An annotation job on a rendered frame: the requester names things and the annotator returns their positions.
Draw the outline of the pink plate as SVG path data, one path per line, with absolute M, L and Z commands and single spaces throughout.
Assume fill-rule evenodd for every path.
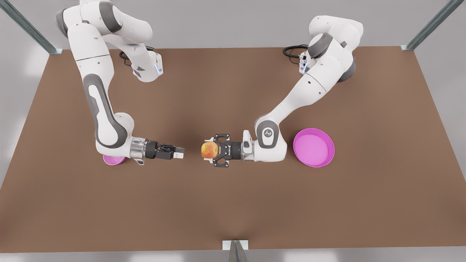
M 301 130 L 293 139 L 293 152 L 307 166 L 318 168 L 328 165 L 335 151 L 331 137 L 320 129 Z

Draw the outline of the silver frame post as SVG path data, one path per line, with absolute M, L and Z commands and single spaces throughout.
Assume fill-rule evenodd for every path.
M 401 45 L 401 50 L 415 50 L 436 28 L 443 23 L 465 0 L 449 0 L 446 5 L 419 31 L 407 45 Z
M 223 240 L 222 249 L 228 250 L 228 262 L 249 262 L 245 250 L 249 249 L 249 240 Z
M 0 0 L 0 8 L 22 28 L 30 37 L 33 38 L 49 55 L 61 55 L 63 49 L 56 48 L 52 45 L 20 11 L 17 10 L 8 0 Z

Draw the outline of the red-yellow apple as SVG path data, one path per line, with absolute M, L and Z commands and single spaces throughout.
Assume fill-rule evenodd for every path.
M 219 155 L 218 144 L 213 141 L 203 143 L 201 146 L 201 155 L 205 159 L 215 159 Z

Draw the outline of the pink bowl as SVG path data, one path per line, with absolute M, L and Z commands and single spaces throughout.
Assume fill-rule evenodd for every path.
M 126 161 L 126 157 L 124 156 L 108 156 L 103 155 L 104 163 L 110 166 L 116 166 L 124 163 Z

